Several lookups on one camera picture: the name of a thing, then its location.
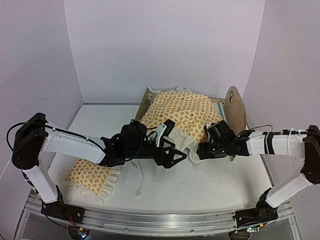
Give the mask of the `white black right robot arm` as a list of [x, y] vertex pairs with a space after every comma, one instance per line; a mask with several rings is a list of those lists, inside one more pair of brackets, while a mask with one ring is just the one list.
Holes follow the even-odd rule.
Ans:
[[261, 156], [269, 178], [274, 175], [266, 156], [289, 156], [303, 160], [302, 168], [280, 184], [273, 184], [259, 197], [255, 207], [235, 211], [236, 230], [249, 230], [278, 219], [278, 207], [305, 188], [320, 183], [320, 129], [258, 131], [256, 128], [236, 134], [224, 121], [204, 128], [209, 141], [199, 143], [200, 160], [224, 157]]

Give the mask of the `wooden striped pet bed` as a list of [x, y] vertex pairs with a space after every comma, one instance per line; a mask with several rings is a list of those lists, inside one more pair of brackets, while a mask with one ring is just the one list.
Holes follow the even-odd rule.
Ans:
[[166, 120], [175, 122], [168, 139], [194, 164], [201, 163], [198, 145], [209, 141], [207, 126], [224, 120], [238, 134], [247, 124], [246, 108], [235, 86], [227, 90], [225, 98], [193, 93], [188, 88], [161, 91], [148, 87], [135, 118], [150, 129]]

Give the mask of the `duck print mattress cushion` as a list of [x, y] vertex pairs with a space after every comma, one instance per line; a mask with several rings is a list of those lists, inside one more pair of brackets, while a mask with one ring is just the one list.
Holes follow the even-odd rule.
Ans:
[[187, 160], [200, 164], [198, 144], [209, 141], [206, 127], [226, 119], [223, 108], [216, 106], [208, 96], [193, 93], [188, 88], [161, 91], [148, 86], [146, 96], [152, 96], [147, 99], [150, 105], [138, 120], [149, 128], [147, 133], [166, 120], [172, 120], [175, 126], [167, 139], [177, 150], [187, 154]]

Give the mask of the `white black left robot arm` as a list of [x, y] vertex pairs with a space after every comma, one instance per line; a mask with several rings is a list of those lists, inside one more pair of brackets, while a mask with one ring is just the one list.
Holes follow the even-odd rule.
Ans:
[[153, 160], [170, 169], [186, 159], [187, 155], [168, 140], [174, 126], [172, 120], [166, 120], [148, 128], [133, 119], [111, 138], [90, 137], [59, 128], [39, 112], [10, 127], [14, 132], [14, 142], [9, 144], [11, 161], [39, 194], [42, 214], [76, 225], [83, 221], [85, 210], [65, 203], [59, 186], [42, 165], [41, 154], [49, 152], [64, 157], [70, 168], [67, 182], [99, 195], [111, 189], [119, 167], [127, 162]]

